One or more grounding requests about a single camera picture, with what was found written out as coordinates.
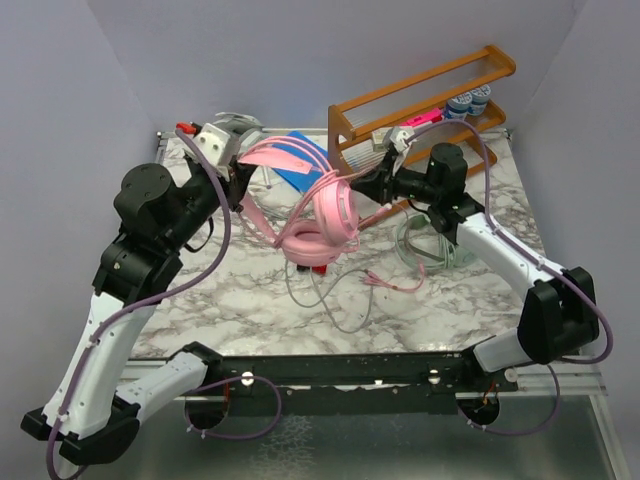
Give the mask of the pink grey headphones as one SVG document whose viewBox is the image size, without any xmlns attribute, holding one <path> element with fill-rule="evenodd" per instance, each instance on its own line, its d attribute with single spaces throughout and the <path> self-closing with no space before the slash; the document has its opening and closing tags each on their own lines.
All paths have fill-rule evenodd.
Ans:
<svg viewBox="0 0 640 480">
<path fill-rule="evenodd" d="M 309 142 L 291 136 L 272 136 L 256 143 L 238 158 L 242 164 L 267 166 L 321 177 L 307 190 L 280 232 L 275 232 L 250 194 L 241 201 L 242 214 L 261 232 L 266 243 L 280 249 L 297 265 L 321 266 L 358 248 L 360 217 L 349 182 L 362 172 L 341 176 L 327 157 Z"/>
</svg>

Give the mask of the mint green headphones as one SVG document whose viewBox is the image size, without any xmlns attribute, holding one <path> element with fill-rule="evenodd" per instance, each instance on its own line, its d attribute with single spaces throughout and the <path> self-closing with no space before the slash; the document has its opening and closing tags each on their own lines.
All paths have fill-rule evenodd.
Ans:
<svg viewBox="0 0 640 480">
<path fill-rule="evenodd" d="M 396 228 L 394 241 L 398 257 L 412 270 L 420 266 L 427 271 L 459 269 L 477 260 L 469 250 L 437 233 L 423 214 L 408 216 Z"/>
</svg>

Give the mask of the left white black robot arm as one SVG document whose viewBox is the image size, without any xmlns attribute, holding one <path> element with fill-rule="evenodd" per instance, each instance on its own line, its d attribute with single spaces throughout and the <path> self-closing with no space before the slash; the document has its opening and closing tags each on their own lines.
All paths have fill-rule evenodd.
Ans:
<svg viewBox="0 0 640 480">
<path fill-rule="evenodd" d="M 203 167 L 191 163 L 189 170 L 183 186 L 157 163 L 125 175 L 114 200 L 121 226 L 101 256 L 81 341 L 53 397 L 21 422 L 47 441 L 49 453 L 76 466 L 117 460 L 142 423 L 174 398 L 190 390 L 210 394 L 220 385 L 221 371 L 203 347 L 186 348 L 129 386 L 119 383 L 142 328 L 182 268 L 181 250 L 217 209 L 230 218 L 254 173 L 236 166 L 216 188 Z"/>
</svg>

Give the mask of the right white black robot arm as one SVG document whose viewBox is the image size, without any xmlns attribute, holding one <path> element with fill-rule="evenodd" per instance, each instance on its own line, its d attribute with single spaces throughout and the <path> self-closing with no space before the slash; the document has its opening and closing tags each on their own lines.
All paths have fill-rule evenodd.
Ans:
<svg viewBox="0 0 640 480">
<path fill-rule="evenodd" d="M 467 389 L 481 391 L 494 381 L 496 371 L 546 365 L 598 338 L 591 275 L 548 260 L 501 227 L 466 192 L 468 165 L 458 146 L 435 145 L 423 173 L 396 168 L 398 156 L 389 148 L 376 167 L 352 181 L 352 188 L 380 205 L 397 198 L 427 204 L 434 229 L 489 266 L 523 301 L 516 328 L 470 349 L 473 358 L 459 367 Z"/>
</svg>

